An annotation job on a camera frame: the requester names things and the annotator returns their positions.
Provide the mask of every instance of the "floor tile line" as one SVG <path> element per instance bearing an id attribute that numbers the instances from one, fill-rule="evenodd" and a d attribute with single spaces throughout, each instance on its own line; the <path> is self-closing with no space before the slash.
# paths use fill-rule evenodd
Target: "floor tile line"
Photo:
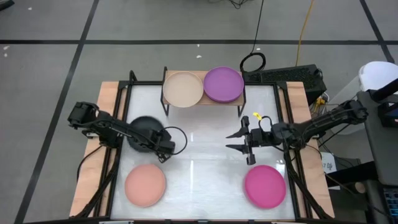
<path id="1" fill-rule="evenodd" d="M 80 40 L 0 40 L 0 44 L 79 44 Z M 256 40 L 264 45 L 297 45 L 299 40 Z M 85 40 L 90 45 L 253 44 L 253 40 Z M 302 45 L 380 45 L 379 40 L 303 40 Z M 398 45 L 398 40 L 384 44 Z"/>
<path id="2" fill-rule="evenodd" d="M 359 1 L 360 1 L 361 5 L 362 5 L 362 8 L 363 8 L 363 10 L 365 12 L 366 17 L 368 18 L 369 23 L 371 24 L 371 27 L 372 27 L 373 32 L 374 32 L 374 35 L 376 35 L 376 38 L 377 38 L 377 40 L 380 43 L 381 50 L 383 51 L 384 56 L 386 57 L 388 62 L 395 63 L 395 60 L 392 57 L 392 55 L 391 55 L 391 53 L 390 53 L 390 51 L 389 51 L 389 49 L 388 49 L 388 47 L 386 45 L 386 42 L 384 41 L 383 36 L 380 33 L 380 30 L 379 30 L 379 28 L 378 28 L 378 26 L 376 24 L 376 21 L 374 20 L 374 18 L 372 16 L 372 13 L 371 13 L 371 11 L 370 11 L 370 9 L 368 7 L 368 4 L 366 4 L 365 0 L 359 0 Z"/>
<path id="3" fill-rule="evenodd" d="M 84 27 L 83 32 L 81 34 L 79 44 L 78 44 L 78 46 L 76 48 L 76 52 L 75 52 L 75 54 L 73 56 L 73 60 L 72 60 L 71 65 L 70 65 L 68 75 L 67 75 L 67 77 L 65 79 L 65 83 L 63 84 L 60 97 L 59 97 L 57 105 L 55 107 L 55 111 L 54 111 L 54 114 L 52 116 L 52 119 L 51 119 L 51 122 L 50 122 L 50 126 L 49 126 L 49 128 L 47 130 L 47 134 L 45 135 L 45 139 L 43 141 L 42 148 L 41 148 L 39 156 L 38 156 L 38 158 L 36 160 L 36 164 L 35 164 L 33 173 L 32 173 L 32 175 L 30 177 L 30 181 L 29 181 L 29 184 L 28 184 L 28 186 L 26 188 L 24 197 L 22 198 L 22 202 L 21 202 L 21 205 L 20 205 L 20 207 L 18 209 L 18 213 L 17 213 L 17 216 L 16 216 L 16 219 L 15 219 L 14 223 L 17 223 L 17 224 L 23 223 L 24 219 L 25 219 L 25 216 L 26 216 L 26 213 L 27 213 L 27 211 L 29 209 L 30 201 L 32 200 L 32 196 L 34 194 L 36 185 L 37 185 L 37 183 L 39 181 L 40 173 L 42 171 L 42 168 L 43 168 L 43 165 L 44 165 L 44 162 L 45 162 L 45 158 L 47 157 L 47 153 L 48 153 L 49 148 L 50 148 L 50 144 L 51 144 L 54 132 L 55 132 L 55 128 L 57 127 L 57 124 L 58 124 L 58 121 L 59 121 L 59 118 L 60 118 L 60 115 L 61 115 L 61 111 L 62 111 L 63 105 L 65 103 L 65 100 L 66 100 L 66 97 L 67 97 L 67 94 L 68 94 L 68 90 L 70 88 L 70 84 L 72 82 L 72 78 L 73 78 L 73 76 L 75 74 L 75 70 L 77 68 L 77 64 L 78 64 L 79 59 L 80 59 L 81 51 L 83 50 L 84 40 L 87 38 L 88 30 L 90 29 L 90 25 L 91 25 L 91 23 L 93 21 L 93 17 L 94 17 L 96 8 L 98 6 L 98 2 L 99 2 L 99 0 L 94 0 L 93 1 L 93 5 L 91 7 L 90 13 L 88 14 L 88 18 L 86 20 L 85 27 Z"/>
<path id="4" fill-rule="evenodd" d="M 0 44 L 79 44 L 80 40 L 0 40 Z"/>

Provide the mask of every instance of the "magenta plate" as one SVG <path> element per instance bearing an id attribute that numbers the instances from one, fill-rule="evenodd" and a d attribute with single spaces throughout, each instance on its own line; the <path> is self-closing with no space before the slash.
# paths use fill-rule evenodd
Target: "magenta plate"
<path id="1" fill-rule="evenodd" d="M 283 202 L 286 184 L 273 167 L 261 165 L 251 169 L 244 178 L 246 197 L 257 207 L 275 208 Z"/>
<path id="2" fill-rule="evenodd" d="M 244 82 L 239 72 L 232 68 L 216 67 L 206 74 L 203 88 L 210 99 L 228 103 L 239 98 Z"/>

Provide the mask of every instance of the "plate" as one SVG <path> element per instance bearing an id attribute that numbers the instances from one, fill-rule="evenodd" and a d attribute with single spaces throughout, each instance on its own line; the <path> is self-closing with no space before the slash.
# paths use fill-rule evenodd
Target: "plate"
<path id="1" fill-rule="evenodd" d="M 134 205 L 149 207 L 163 196 L 166 178 L 153 164 L 139 165 L 126 178 L 124 191 L 127 199 Z"/>
<path id="2" fill-rule="evenodd" d="M 275 208 L 286 196 L 286 184 L 282 175 L 273 167 L 256 166 L 244 178 L 247 198 L 259 208 Z"/>
<path id="3" fill-rule="evenodd" d="M 219 103 L 229 103 L 238 99 L 244 88 L 241 74 L 229 67 L 211 69 L 205 77 L 206 95 Z"/>
<path id="4" fill-rule="evenodd" d="M 163 95 L 171 105 L 187 108 L 200 101 L 203 96 L 203 84 L 193 73 L 177 72 L 164 82 Z"/>

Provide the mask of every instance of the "beige plate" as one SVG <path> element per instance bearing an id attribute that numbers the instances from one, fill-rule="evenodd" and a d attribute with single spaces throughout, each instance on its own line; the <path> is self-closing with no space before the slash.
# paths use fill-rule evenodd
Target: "beige plate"
<path id="1" fill-rule="evenodd" d="M 203 84 L 193 73 L 177 72 L 164 81 L 163 95 L 171 105 L 187 108 L 199 102 L 203 95 Z"/>

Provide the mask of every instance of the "white table surface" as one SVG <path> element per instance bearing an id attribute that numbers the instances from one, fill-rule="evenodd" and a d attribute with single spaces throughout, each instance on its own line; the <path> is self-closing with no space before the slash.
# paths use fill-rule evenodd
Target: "white table surface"
<path id="1" fill-rule="evenodd" d="M 207 220 L 293 220 L 294 212 L 283 154 L 272 148 L 254 148 L 257 163 L 246 164 L 246 156 L 225 147 L 243 144 L 243 138 L 226 139 L 240 128 L 236 106 L 203 106 L 176 108 L 170 106 L 167 117 L 160 102 L 161 86 L 133 86 L 127 122 L 139 116 L 153 116 L 164 126 L 182 128 L 188 137 L 188 146 L 181 154 L 161 164 L 154 154 L 135 151 L 123 142 L 118 179 L 114 193 L 112 219 L 207 219 Z M 250 128 L 258 128 L 252 114 L 268 115 L 273 123 L 279 122 L 271 86 L 247 86 L 246 107 Z M 269 130 L 268 120 L 261 123 Z M 176 142 L 176 152 L 184 138 L 177 130 L 168 129 Z M 153 206 L 133 205 L 124 193 L 124 181 L 130 171 L 140 164 L 155 164 L 166 176 L 166 191 Z M 261 209 L 252 205 L 243 192 L 243 179 L 249 169 L 269 165 L 285 179 L 287 193 L 276 208 Z"/>

